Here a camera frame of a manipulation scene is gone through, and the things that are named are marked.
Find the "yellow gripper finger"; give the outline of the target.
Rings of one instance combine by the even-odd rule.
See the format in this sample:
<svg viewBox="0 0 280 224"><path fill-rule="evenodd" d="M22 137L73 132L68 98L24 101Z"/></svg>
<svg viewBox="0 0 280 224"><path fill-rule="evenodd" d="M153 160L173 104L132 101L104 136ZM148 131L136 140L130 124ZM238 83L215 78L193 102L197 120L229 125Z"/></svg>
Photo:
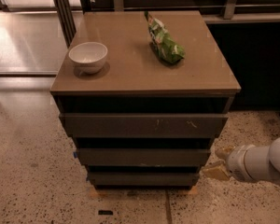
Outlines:
<svg viewBox="0 0 280 224"><path fill-rule="evenodd" d="M234 147L223 147L223 148L219 148L215 151L216 156L219 159L222 160L226 160L228 158L228 156L233 152Z"/></svg>
<svg viewBox="0 0 280 224"><path fill-rule="evenodd" d="M228 181L230 176L226 170L225 163L223 161L217 161L212 164L206 165L202 168L202 172L209 178L213 178L220 181Z"/></svg>

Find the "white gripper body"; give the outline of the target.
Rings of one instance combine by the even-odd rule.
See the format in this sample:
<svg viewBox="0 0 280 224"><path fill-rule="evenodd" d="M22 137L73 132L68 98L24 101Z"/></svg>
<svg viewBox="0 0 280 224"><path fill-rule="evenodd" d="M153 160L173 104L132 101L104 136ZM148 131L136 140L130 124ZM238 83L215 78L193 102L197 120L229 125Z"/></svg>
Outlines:
<svg viewBox="0 0 280 224"><path fill-rule="evenodd" d="M227 157L226 166L229 174L241 182L254 182L251 171L255 160L252 157L253 145L236 147Z"/></svg>

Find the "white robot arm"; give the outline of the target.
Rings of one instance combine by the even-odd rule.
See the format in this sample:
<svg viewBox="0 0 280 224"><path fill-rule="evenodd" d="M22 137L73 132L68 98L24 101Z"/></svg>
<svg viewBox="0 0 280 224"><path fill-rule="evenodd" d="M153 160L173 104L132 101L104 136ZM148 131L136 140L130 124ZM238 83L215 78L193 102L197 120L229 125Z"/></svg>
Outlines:
<svg viewBox="0 0 280 224"><path fill-rule="evenodd" d="M216 151L219 161L205 165L201 171L209 177L240 182L271 182L280 186L280 137L268 146L243 145Z"/></svg>

